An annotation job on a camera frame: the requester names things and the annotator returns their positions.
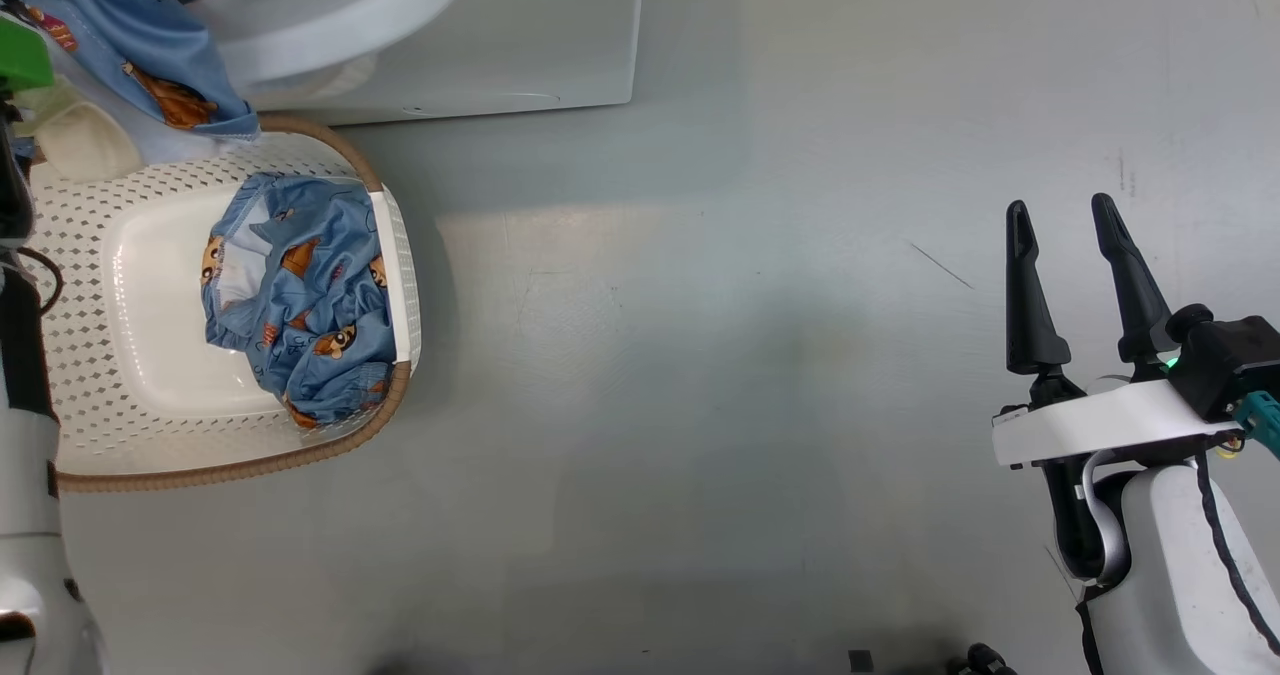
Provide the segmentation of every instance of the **blue cloth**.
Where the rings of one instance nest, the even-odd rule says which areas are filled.
[[[114,92],[174,128],[252,138],[209,31],[178,0],[22,0],[37,26]]]
[[[259,173],[210,231],[205,339],[247,354],[303,427],[381,402],[396,360],[365,187]]]

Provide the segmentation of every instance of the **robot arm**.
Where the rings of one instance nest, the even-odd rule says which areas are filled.
[[[1025,205],[1007,211],[1007,368],[1036,375],[1030,402],[992,420],[996,460],[1039,468],[1059,551],[1084,599],[1094,675],[1280,672],[1280,603],[1206,452],[1245,437],[1272,448],[1280,406],[1280,334],[1262,318],[1216,323],[1201,305],[1170,315],[1111,197],[1093,197],[1111,261],[1129,384],[1085,396],[1036,270]],[[1160,360],[1181,345],[1176,365]],[[1139,470],[1098,478],[1098,468]]]
[[[15,257],[35,218],[8,100],[51,73],[40,37],[12,20],[0,54],[0,675],[90,675],[104,671],[101,646],[63,548],[40,293]]]

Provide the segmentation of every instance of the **laundry basket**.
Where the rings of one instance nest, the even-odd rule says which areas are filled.
[[[421,336],[399,207],[338,133],[283,115],[261,123],[257,142],[216,160],[87,184],[49,168],[32,174],[31,246],[65,281],[44,319],[64,489],[177,488],[307,465],[364,444],[404,397]],[[303,429],[257,389],[243,354],[204,342],[198,264],[209,228],[257,172],[358,179],[370,192],[396,337],[387,396],[374,410]],[[33,270],[51,292],[51,275]]]

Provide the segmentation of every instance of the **cartoon print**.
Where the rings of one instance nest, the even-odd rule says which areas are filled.
[[[356,327],[347,325],[347,328],[339,329],[337,333],[329,333],[323,338],[316,341],[316,347],[312,352],[316,355],[328,355],[334,360],[340,360],[343,351],[356,342]]]
[[[387,289],[387,265],[380,254],[369,263],[369,274],[374,277],[374,284]]]
[[[293,421],[297,423],[298,425],[302,425],[308,430],[311,428],[317,428],[320,425],[320,423],[315,418],[294,407],[293,403],[289,402],[288,394],[280,398],[280,403],[284,405],[284,410],[289,411],[289,415],[293,418]]]
[[[307,268],[311,266],[311,256],[317,245],[320,245],[320,238],[311,238],[302,245],[294,245],[285,250],[284,257],[280,260],[280,266],[300,278],[303,277]]]
[[[76,36],[72,33],[72,29],[67,27],[67,23],[59,20],[49,13],[45,13],[45,10],[41,10],[40,8],[28,6],[27,12],[31,13],[32,19],[36,19],[36,23],[38,23],[40,27],[45,28],[45,32],[52,36],[54,42],[60,45],[63,50],[76,53],[79,44],[76,41]]]
[[[122,69],[155,97],[160,114],[164,115],[164,123],[170,128],[189,131],[196,126],[206,126],[218,110],[216,102],[205,100],[205,96],[183,83],[148,76],[133,63],[125,63]]]
[[[200,261],[200,284],[207,286],[223,264],[223,236],[209,238],[205,257]]]
[[[306,347],[315,342],[315,336],[293,336],[284,346],[284,351],[287,351],[289,356],[294,356],[306,350]]]
[[[362,402],[360,405],[361,410],[372,410],[378,407],[378,405],[383,401],[383,397],[385,397],[387,380],[378,380],[376,383],[371,384],[371,387],[369,388],[369,393],[374,397],[371,397],[371,400],[366,400],[365,402]]]
[[[302,313],[298,313],[297,318],[289,320],[289,327],[293,328],[294,330],[307,329],[307,315],[310,314],[311,310],[303,310]]]

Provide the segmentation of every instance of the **perforated basket wall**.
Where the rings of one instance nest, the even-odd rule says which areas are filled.
[[[421,337],[408,238],[390,199],[408,300],[412,356],[396,365],[387,400],[376,410],[315,430],[298,428],[283,411],[174,420],[148,414],[129,396],[120,378],[106,320],[100,252],[111,218],[147,200],[218,183],[239,183],[257,172],[361,177],[370,182],[367,163],[332,131],[291,118],[264,117],[262,123],[264,129],[302,129],[307,134],[265,133],[259,142],[227,158],[152,167],[99,183],[68,183],[49,168],[33,172],[37,225],[29,245],[50,256],[65,281],[63,296],[44,319],[54,410],[61,421],[58,470],[64,488],[159,489],[305,465],[362,444],[399,405]],[[51,277],[38,266],[32,272],[41,279],[41,292],[52,292]]]

